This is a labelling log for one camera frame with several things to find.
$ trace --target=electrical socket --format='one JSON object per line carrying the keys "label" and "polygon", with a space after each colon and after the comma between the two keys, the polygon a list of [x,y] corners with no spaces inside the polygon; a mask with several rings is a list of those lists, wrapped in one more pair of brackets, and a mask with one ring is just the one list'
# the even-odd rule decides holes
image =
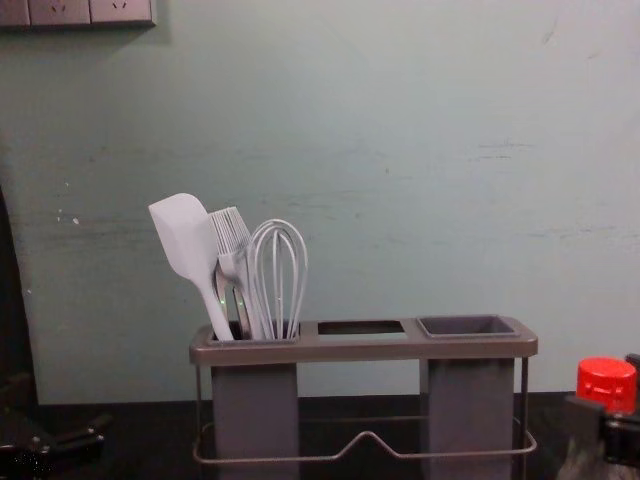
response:
{"label": "electrical socket", "polygon": [[27,0],[0,0],[0,27],[26,27],[30,23]]}
{"label": "electrical socket", "polygon": [[87,25],[91,23],[89,0],[29,0],[31,24]]}
{"label": "electrical socket", "polygon": [[151,0],[90,0],[91,23],[149,23]]}

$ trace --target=red bottle cap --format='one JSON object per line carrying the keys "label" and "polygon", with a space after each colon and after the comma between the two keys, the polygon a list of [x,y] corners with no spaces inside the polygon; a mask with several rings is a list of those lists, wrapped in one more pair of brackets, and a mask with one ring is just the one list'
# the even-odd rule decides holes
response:
{"label": "red bottle cap", "polygon": [[577,396],[600,403],[608,413],[636,409],[636,369],[617,358],[585,358],[578,366]]}

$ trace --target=utensil caddy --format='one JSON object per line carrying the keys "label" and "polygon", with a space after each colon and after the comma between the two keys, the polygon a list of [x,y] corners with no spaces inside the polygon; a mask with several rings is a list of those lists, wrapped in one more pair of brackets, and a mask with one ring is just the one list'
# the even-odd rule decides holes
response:
{"label": "utensil caddy", "polygon": [[[394,335],[377,339],[382,333]],[[531,330],[495,315],[304,322],[295,340],[271,342],[219,342],[211,326],[202,327],[189,349],[197,381],[193,457],[201,475],[217,467],[220,480],[298,480],[299,464],[337,461],[368,438],[397,460],[420,460],[425,480],[525,479],[526,455],[536,448],[527,431],[528,359],[537,350]],[[338,452],[299,456],[298,363],[408,359],[420,361],[421,415],[413,418],[420,451],[398,452],[362,431]],[[521,395],[514,416],[516,359]],[[213,399],[206,425],[203,367]]]}

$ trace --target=light blue wall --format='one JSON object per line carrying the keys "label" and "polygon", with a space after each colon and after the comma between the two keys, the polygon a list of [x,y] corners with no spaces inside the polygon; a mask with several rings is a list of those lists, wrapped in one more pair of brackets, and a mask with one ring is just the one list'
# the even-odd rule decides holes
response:
{"label": "light blue wall", "polygon": [[[159,22],[0,36],[45,403],[193,396],[207,317],[146,211],[181,191],[301,228],[305,318],[509,314],[540,336],[535,390],[640,349],[640,2],[160,0]],[[413,373],[305,368],[301,389]]]}

